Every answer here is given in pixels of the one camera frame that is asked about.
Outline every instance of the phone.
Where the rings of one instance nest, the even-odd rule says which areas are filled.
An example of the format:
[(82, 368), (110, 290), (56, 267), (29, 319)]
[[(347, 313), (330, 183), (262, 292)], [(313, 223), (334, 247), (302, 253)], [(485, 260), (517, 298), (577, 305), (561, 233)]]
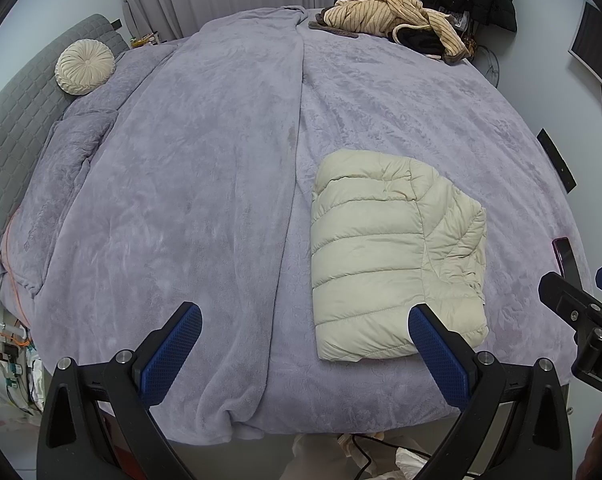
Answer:
[(583, 290), (570, 240), (567, 237), (555, 238), (552, 240), (552, 247), (555, 250), (556, 261), (559, 264), (561, 276), (572, 286)]

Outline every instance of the quilted headboard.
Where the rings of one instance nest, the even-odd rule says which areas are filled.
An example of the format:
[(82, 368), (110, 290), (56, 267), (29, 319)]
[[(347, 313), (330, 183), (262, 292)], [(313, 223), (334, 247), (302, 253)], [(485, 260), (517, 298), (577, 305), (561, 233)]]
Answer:
[(20, 204), (52, 124), (75, 99), (54, 79), (56, 60), (71, 43), (99, 40), (116, 58), (128, 49), (100, 14), (93, 14), (36, 54), (0, 92), (0, 240)]

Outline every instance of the round pillow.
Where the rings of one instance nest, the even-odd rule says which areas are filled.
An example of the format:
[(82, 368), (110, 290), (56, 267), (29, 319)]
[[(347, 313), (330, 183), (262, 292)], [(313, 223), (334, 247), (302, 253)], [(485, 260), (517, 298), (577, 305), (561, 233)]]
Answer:
[(56, 82), (72, 95), (85, 95), (114, 72), (114, 55), (97, 40), (75, 41), (63, 50), (54, 68)]

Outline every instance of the fleece blanket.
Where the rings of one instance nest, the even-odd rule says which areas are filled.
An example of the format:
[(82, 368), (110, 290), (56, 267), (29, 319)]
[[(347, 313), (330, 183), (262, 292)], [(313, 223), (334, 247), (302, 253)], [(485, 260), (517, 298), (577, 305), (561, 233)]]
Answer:
[(268, 383), (249, 421), (267, 433), (366, 433), (452, 415), (418, 355), (358, 363), (319, 359), (310, 274), (312, 188), (341, 148), (430, 164), (488, 214), (487, 349), (502, 362), (555, 362), (571, 377), (574, 332), (539, 301), (558, 272), (552, 240), (570, 238), (586, 290), (590, 272), (565, 191), (518, 113), (467, 61), (448, 66), (382, 38), (303, 37), (297, 184), (274, 311)]
[[(65, 355), (79, 364), (109, 360), (136, 348), (183, 301), (200, 306), (201, 337), (152, 409), (171, 439), (229, 439), (231, 422), (254, 413), (265, 387), (295, 183), (303, 60), (296, 25), (304, 18), (303, 9), (242, 12), (208, 23), (167, 60), (155, 50), (166, 47), (126, 54), (120, 74), (68, 108), (52, 138), (62, 142), (66, 125), (87, 110), (122, 108), (150, 72), (151, 84), (137, 89), (111, 130), (84, 128), (89, 147), (79, 156), (49, 160), (58, 150), (46, 150), (39, 173), (47, 178), (33, 178), (10, 228), (13, 267), (27, 261), (30, 274), (43, 276), (19, 283), (36, 290), (25, 314), (48, 370)], [(68, 168), (84, 168), (94, 130), (101, 146), (77, 192), (79, 170)], [(63, 179), (72, 185), (59, 186)], [(43, 202), (38, 195), (62, 204), (29, 206)], [(50, 226), (54, 237), (43, 239), (33, 224)], [(43, 244), (49, 261), (25, 257)]]
[[(558, 270), (553, 238), (568, 236), (590, 286), (581, 240), (535, 137), (471, 65), (309, 30), (302, 9), (242, 12), (161, 47), (125, 54), (100, 92), (68, 108), (39, 162), (62, 164), (66, 180), (33, 178), (3, 245), (15, 274), (22, 258), (47, 267), (20, 269), (17, 286), (49, 370), (62, 356), (87, 364), (135, 348), (189, 300), (201, 338), (151, 410), (170, 439), (379, 431), (453, 412), (418, 355), (316, 353), (311, 191), (320, 161), (352, 148), (422, 160), (485, 206), (480, 348), (504, 362), (547, 356), (568, 380), (574, 342), (537, 285)], [(84, 131), (86, 145), (60, 156), (66, 126), (65, 140)], [(57, 165), (44, 161), (52, 153)], [(26, 207), (51, 200), (53, 182), (62, 204)], [(53, 232), (30, 237), (34, 224)], [(38, 284), (25, 288), (28, 276)], [(1, 294), (18, 315), (9, 281)]]

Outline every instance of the folded puffer jacket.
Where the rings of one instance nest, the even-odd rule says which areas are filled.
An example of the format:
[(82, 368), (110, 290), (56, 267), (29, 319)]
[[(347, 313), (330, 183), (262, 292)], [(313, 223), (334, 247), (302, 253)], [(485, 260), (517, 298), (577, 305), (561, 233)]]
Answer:
[(486, 338), (486, 210), (434, 168), (383, 153), (331, 153), (316, 174), (311, 215), (321, 359), (415, 353), (407, 318), (419, 303), (470, 346)]

